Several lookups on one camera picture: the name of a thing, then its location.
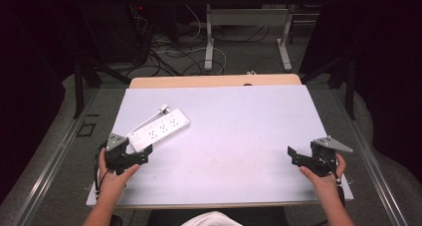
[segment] power strip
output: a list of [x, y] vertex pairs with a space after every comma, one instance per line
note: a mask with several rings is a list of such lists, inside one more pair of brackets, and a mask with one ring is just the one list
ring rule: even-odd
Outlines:
[[156, 146], [164, 142], [171, 136], [189, 127], [189, 125], [190, 121], [177, 109], [137, 129], [127, 137], [136, 152], [140, 152], [151, 144], [152, 146]]

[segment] white table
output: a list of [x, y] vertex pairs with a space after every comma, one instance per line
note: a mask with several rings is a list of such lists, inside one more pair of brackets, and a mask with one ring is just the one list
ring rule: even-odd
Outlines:
[[282, 38], [277, 39], [277, 45], [286, 72], [292, 70], [292, 65], [286, 49], [289, 30], [292, 25], [295, 5], [288, 9], [211, 9], [207, 5], [207, 50], [204, 69], [212, 69], [214, 39], [212, 38], [213, 25], [269, 25], [283, 26]]
[[[289, 83], [275, 84], [277, 77]], [[125, 135], [164, 103], [181, 109], [190, 126], [154, 148], [128, 182], [116, 207], [137, 209], [245, 207], [316, 203], [313, 187], [292, 165], [288, 145], [311, 155], [326, 136], [306, 86], [294, 75], [185, 77], [199, 88], [128, 89], [112, 132]], [[145, 79], [160, 83], [162, 78]], [[207, 80], [222, 81], [210, 87]], [[266, 86], [238, 87], [234, 83]], [[133, 83], [139, 86], [142, 79]], [[353, 198], [344, 184], [346, 200]], [[95, 205], [94, 189], [87, 205]]]

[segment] hand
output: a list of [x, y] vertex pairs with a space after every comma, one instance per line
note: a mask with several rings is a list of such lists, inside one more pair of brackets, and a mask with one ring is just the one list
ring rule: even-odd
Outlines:
[[[341, 178], [345, 171], [346, 163], [344, 158], [338, 153], [335, 155], [335, 158], [338, 161], [336, 173], [338, 177]], [[326, 202], [338, 198], [337, 185], [333, 174], [326, 177], [319, 177], [305, 166], [300, 167], [300, 171], [313, 184], [316, 196], [322, 204], [322, 207]]]
[[100, 182], [101, 188], [98, 202], [107, 201], [107, 204], [115, 205], [123, 193], [127, 181], [136, 173], [139, 165], [133, 165], [121, 175], [115, 175], [112, 171], [107, 172], [106, 149], [103, 148], [100, 153], [99, 168], [99, 180], [102, 180], [102, 182]]

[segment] wooden desk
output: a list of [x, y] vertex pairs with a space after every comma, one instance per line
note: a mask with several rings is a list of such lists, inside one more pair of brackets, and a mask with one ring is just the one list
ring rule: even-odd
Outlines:
[[287, 9], [211, 9], [207, 5], [207, 49], [205, 53], [204, 69], [212, 69], [214, 39], [212, 37], [213, 25], [269, 25], [283, 26], [282, 38], [277, 39], [283, 68], [286, 72], [292, 71], [292, 64], [286, 49], [292, 25], [295, 5], [289, 5]]
[[[311, 155], [310, 141], [326, 136], [296, 75], [135, 79], [112, 132], [125, 135], [164, 103], [180, 109], [190, 126], [154, 147], [117, 208], [317, 203], [287, 155], [288, 145]], [[348, 185], [344, 191], [346, 200], [353, 198]], [[95, 204], [93, 188], [87, 205]]]

